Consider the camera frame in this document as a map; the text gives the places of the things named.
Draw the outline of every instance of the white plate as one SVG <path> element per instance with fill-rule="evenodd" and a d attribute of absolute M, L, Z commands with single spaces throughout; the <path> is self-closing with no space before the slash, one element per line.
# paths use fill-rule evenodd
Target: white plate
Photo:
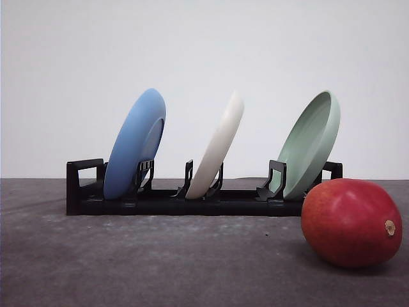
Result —
<path fill-rule="evenodd" d="M 200 198 L 206 194 L 235 138 L 243 112 L 243 100 L 235 91 L 192 179 L 186 194 L 188 200 Z"/>

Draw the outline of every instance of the gray table surface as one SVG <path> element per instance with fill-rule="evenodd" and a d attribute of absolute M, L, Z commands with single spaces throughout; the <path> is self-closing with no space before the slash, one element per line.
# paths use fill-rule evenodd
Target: gray table surface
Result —
<path fill-rule="evenodd" d="M 409 180 L 378 183 L 405 227 Z M 1 306 L 409 306 L 408 230 L 392 260 L 350 271 L 299 217 L 65 216 L 65 180 L 3 179 Z"/>

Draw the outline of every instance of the blue plate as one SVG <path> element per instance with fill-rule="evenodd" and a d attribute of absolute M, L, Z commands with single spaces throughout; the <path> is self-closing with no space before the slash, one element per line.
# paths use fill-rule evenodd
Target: blue plate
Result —
<path fill-rule="evenodd" d="M 104 180 L 104 198 L 113 200 L 129 191 L 139 162 L 154 159 L 164 130 L 165 102 L 150 88 L 129 111 L 116 138 Z"/>

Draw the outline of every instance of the black dish rack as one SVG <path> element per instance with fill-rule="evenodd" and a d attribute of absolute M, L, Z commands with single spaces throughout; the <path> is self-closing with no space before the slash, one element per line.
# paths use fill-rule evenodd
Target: black dish rack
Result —
<path fill-rule="evenodd" d="M 193 160 L 185 165 L 183 187 L 177 189 L 152 189 L 155 161 L 141 161 L 130 191 L 117 200 L 104 199 L 104 177 L 108 162 L 103 159 L 73 161 L 66 164 L 66 214 L 73 215 L 202 215 L 202 216 L 300 216 L 303 200 L 284 200 L 286 163 L 270 160 L 268 180 L 255 190 L 225 190 L 223 164 L 215 183 L 201 199 L 186 200 L 193 174 Z M 96 168 L 96 181 L 80 186 L 79 170 Z M 281 174 L 281 184 L 273 193 L 269 183 L 273 170 Z M 342 178 L 343 165 L 326 162 L 323 170 L 331 172 L 331 179 Z M 141 186 L 144 176 L 149 178 Z M 321 183 L 322 171 L 310 186 Z"/>

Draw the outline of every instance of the green plate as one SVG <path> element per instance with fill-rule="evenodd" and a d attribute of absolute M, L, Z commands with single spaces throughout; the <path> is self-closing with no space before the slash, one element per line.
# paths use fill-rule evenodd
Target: green plate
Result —
<path fill-rule="evenodd" d="M 278 157 L 287 164 L 284 199 L 298 200 L 324 167 L 334 146 L 341 110 L 335 96 L 324 91 L 306 107 L 289 133 Z M 281 174 L 273 172 L 270 190 L 280 186 Z"/>

